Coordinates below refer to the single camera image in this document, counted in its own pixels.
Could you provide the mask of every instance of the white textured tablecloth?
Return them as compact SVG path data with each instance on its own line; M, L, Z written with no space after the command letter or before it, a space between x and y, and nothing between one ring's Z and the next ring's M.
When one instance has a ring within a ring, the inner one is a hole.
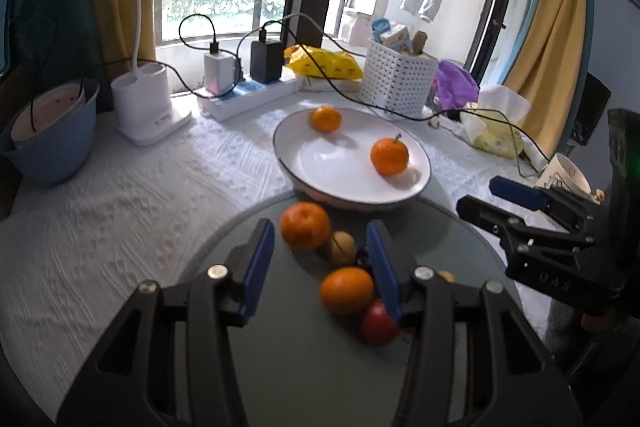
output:
M196 105L192 97L180 103ZM290 189L271 137L284 116L350 102L299 93L224 123L193 123L148 148L98 117L92 155L68 182L23 184L12 215L0 223L0 341L26 390L54 418L81 363L138 282L177 282L190 258L225 221ZM433 174L425 195L453 210L466 194L546 220L492 197L495 175L519 180L514 162L472 149L450 132L402 122L424 145ZM489 241L504 259L496 238ZM519 287L539 335L549 299Z

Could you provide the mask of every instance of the orange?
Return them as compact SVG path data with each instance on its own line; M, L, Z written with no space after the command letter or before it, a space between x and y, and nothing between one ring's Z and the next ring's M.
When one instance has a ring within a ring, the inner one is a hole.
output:
M369 158L382 176L399 174L409 165L409 149L400 141L400 136L383 138L373 144Z
M340 129L342 115L335 107L321 105L309 114L309 124L316 131L333 132Z
M291 250L313 250L331 237L331 222L322 206L292 204L280 216L280 234Z
M357 313L373 300L373 279L362 268L340 268L322 281L320 300L335 315Z

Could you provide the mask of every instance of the tissue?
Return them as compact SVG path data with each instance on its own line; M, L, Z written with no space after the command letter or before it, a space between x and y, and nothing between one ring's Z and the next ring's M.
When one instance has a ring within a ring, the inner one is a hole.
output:
M509 125L481 117L487 116L505 122L503 115L483 110L497 109L510 123L520 126L531 110L531 104L526 99L508 87L487 86L480 89L478 104L469 104L469 107L477 107L478 110L474 114L461 113L460 121L473 147L509 159L514 159L522 152L524 143L517 130L513 129L512 134Z

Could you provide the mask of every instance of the screw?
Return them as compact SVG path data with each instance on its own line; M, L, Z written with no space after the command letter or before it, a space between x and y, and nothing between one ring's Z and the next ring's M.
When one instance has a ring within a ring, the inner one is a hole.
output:
M207 275L211 279L224 279L229 273L229 270L223 264L214 264L207 270Z
M157 289L158 289L158 285L153 281L141 282L140 286L138 286L138 290L140 290L140 293L143 293L145 295L150 295L151 293L155 292Z
M414 275L416 279L420 279L421 281L428 281L433 279L435 273L428 266L418 266L414 271Z
M504 290L504 286L502 286L502 283L499 281L489 281L484 287L489 293L493 293L494 295L500 295Z

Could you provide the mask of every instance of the white plate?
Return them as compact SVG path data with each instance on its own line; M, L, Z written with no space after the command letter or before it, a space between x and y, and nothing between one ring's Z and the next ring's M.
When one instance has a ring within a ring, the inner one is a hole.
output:
M315 200L342 208L378 210L415 198L431 177L426 152L411 135L372 114L341 108L338 131L320 133L304 110L285 118L273 134L273 149L297 188ZM369 160L372 145L402 135L409 166L396 176L381 176Z

